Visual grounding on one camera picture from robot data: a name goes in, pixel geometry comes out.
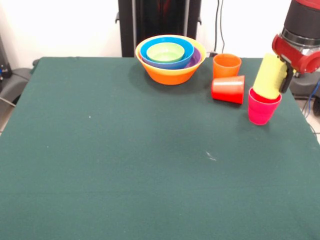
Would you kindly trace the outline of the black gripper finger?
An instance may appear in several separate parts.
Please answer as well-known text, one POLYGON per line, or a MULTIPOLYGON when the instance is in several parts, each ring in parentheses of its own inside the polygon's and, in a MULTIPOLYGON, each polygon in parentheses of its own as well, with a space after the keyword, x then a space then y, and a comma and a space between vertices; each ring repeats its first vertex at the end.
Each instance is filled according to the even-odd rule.
POLYGON ((286 93, 286 91, 288 90, 288 88, 290 86, 290 83, 292 81, 293 76, 294 76, 294 68, 289 63, 287 63, 286 64, 286 76, 282 80, 280 88, 279 88, 280 93, 286 93))

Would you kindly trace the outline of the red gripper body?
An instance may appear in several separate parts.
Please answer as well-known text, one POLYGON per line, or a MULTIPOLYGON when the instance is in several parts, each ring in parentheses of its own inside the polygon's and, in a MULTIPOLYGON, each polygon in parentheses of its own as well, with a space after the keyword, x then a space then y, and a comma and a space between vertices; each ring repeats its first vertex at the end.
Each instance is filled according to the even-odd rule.
POLYGON ((304 55, 278 34, 272 41, 272 50, 300 74, 313 73, 320 68, 320 51, 304 55))

